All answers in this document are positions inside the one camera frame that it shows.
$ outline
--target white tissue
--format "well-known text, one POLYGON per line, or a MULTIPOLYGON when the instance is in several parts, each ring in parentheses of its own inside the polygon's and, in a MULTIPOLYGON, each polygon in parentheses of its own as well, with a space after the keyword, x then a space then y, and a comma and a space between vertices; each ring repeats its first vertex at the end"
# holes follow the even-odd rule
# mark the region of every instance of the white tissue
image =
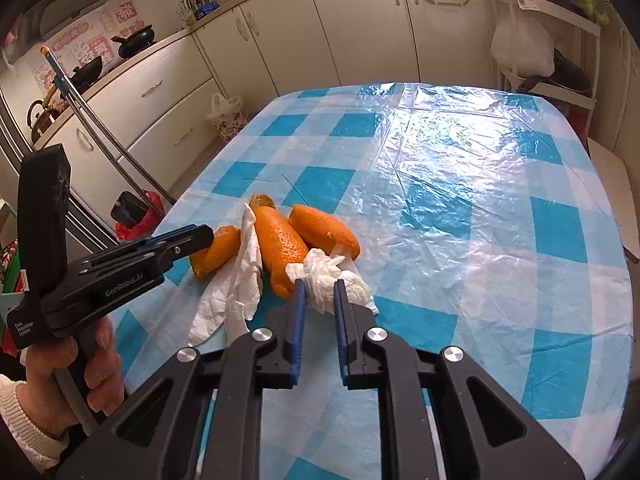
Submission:
POLYGON ((229 260, 218 269, 198 303, 198 311, 189 329, 189 346, 196 346, 207 340, 225 321, 226 294, 231 285, 234 260, 229 260))
POLYGON ((348 256, 330 257, 322 249, 311 249, 301 264, 287 264, 286 273, 292 282, 300 279, 306 283, 307 301, 321 314, 334 313, 336 280, 344 280, 351 303, 366 306, 378 314, 369 285, 360 277, 348 256))
POLYGON ((262 255, 255 233, 255 214, 244 204, 241 243, 226 296, 226 345, 249 332, 244 320, 251 321, 262 296, 262 255))
POLYGON ((189 330, 190 346, 208 339, 222 323, 226 345, 249 332, 245 320, 252 320, 262 295, 262 257, 255 234, 255 215, 245 204, 241 244, 235 260, 229 260, 213 275, 198 304, 189 330))

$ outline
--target price tag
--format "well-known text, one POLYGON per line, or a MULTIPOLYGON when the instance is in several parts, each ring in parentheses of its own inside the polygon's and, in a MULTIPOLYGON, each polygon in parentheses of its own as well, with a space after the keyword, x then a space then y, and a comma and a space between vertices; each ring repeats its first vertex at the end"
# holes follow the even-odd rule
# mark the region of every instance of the price tag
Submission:
POLYGON ((518 6, 522 10, 540 10, 538 2, 536 0, 517 0, 518 6))

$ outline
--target blue checkered tablecloth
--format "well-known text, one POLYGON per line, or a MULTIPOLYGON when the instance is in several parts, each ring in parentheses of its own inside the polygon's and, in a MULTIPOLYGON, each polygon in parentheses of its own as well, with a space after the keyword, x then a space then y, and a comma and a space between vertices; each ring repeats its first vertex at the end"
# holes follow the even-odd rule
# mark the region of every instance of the blue checkered tablecloth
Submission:
MULTIPOLYGON (((306 203, 342 219, 378 324, 465 349, 596 475, 625 400, 631 289, 602 185, 551 104, 421 84, 295 92, 226 146, 158 234, 239 225, 260 192, 285 213, 306 203)), ((184 258, 112 314, 129 389, 186 345, 206 285, 184 258)), ((250 328, 278 301, 266 283, 250 328)), ((300 385, 265 392, 261 447, 263 480, 380 478, 376 393, 342 386, 331 315, 308 313, 300 385)))

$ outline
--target metal screw cap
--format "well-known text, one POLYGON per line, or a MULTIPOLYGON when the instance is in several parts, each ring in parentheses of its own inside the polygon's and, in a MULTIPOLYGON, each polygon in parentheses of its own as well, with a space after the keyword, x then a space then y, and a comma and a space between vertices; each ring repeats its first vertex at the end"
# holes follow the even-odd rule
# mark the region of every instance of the metal screw cap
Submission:
POLYGON ((256 328, 252 333, 252 337, 256 341, 268 341, 273 337, 273 332, 268 328, 264 328, 264 327, 256 328))
POLYGON ((180 348, 176 357, 178 361, 181 363, 188 363, 189 361, 193 361, 197 357, 198 353, 190 347, 180 348))
POLYGON ((465 353, 461 348, 457 346, 449 346, 444 349, 444 358, 447 361, 451 361, 452 363, 457 363, 458 361, 462 361, 462 358, 465 356, 465 353))
POLYGON ((375 326, 367 330, 367 337, 372 341, 384 341, 388 337, 388 332, 384 328, 375 326))

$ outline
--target hand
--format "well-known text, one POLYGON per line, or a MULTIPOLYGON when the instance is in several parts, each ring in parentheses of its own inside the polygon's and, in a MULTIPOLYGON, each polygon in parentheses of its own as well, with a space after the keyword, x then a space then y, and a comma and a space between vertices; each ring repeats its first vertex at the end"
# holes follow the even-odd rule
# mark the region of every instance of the hand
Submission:
MULTIPOLYGON (((84 369, 84 380, 91 392, 87 403, 94 412, 111 415, 124 400, 120 369, 122 358, 116 353, 113 325, 103 317, 95 327, 94 357, 84 369)), ((42 431, 60 436, 78 423, 71 407, 60 392, 53 370, 66 368, 78 355, 72 337, 50 339, 29 347, 26 357, 27 383, 19 384, 15 394, 24 413, 42 431)))

